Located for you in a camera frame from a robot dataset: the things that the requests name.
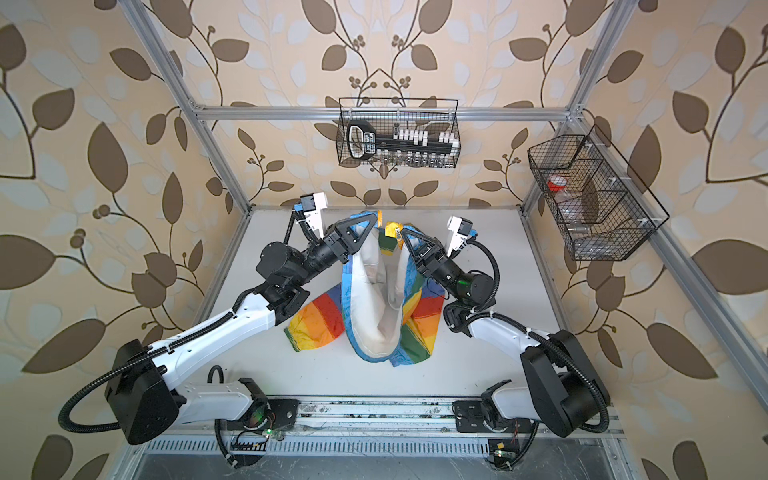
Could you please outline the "rainbow coloured jacket white lining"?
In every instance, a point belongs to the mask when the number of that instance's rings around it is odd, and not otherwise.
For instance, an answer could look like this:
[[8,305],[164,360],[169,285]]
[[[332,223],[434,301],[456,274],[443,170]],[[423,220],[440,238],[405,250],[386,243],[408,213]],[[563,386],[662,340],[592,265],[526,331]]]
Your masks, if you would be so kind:
[[344,335],[370,363],[421,363],[434,351],[445,290],[416,269],[398,237],[403,225],[382,219],[342,267],[341,282],[312,300],[284,328],[297,352]]

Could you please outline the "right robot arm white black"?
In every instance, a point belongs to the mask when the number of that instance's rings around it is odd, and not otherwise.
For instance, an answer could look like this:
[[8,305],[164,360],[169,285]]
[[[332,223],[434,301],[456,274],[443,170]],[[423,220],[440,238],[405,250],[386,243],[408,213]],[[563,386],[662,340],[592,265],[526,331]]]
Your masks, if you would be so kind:
[[482,394],[490,429],[520,418],[542,423],[559,437],[575,430],[608,430],[610,395],[575,336],[566,330],[535,330],[496,311],[499,264],[471,228],[461,228],[455,236],[461,247],[473,246],[484,254],[490,274],[463,270],[456,251],[414,227],[405,227],[400,236],[417,271],[452,297],[442,313],[449,330],[494,346],[522,369],[524,385],[503,380]]

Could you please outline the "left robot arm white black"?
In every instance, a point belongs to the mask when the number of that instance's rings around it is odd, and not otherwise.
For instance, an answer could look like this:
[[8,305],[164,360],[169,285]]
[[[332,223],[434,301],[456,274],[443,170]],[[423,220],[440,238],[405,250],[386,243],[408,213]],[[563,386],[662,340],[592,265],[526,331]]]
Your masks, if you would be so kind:
[[[111,371],[64,403],[59,426],[78,434],[120,430],[129,444],[140,445],[177,424],[248,417],[266,399],[252,379],[201,389],[190,387],[187,379],[242,341],[293,317],[309,296],[305,285],[335,263],[348,263],[377,225],[376,213],[366,211],[331,224],[319,238],[307,215],[292,212],[290,220],[300,224],[308,240],[305,250],[286,240],[268,243],[256,266],[263,283],[241,292],[229,309],[148,346],[137,340],[124,344]],[[72,420],[77,404],[99,387],[105,389],[114,422],[89,425]]]

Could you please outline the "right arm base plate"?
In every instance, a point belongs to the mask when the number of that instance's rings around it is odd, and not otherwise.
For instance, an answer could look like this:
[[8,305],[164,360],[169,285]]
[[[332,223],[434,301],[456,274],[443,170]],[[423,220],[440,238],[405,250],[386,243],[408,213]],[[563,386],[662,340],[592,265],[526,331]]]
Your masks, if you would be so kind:
[[452,404],[456,429],[460,433],[515,434],[532,432],[532,421],[505,418],[486,400],[457,400]]

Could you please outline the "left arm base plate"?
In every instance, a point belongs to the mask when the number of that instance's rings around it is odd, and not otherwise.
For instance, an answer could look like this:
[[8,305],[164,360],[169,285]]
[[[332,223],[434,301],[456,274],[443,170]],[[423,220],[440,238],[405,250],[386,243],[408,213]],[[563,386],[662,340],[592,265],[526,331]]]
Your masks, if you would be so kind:
[[256,400],[239,420],[244,430],[266,434],[292,427],[298,417],[298,399]]

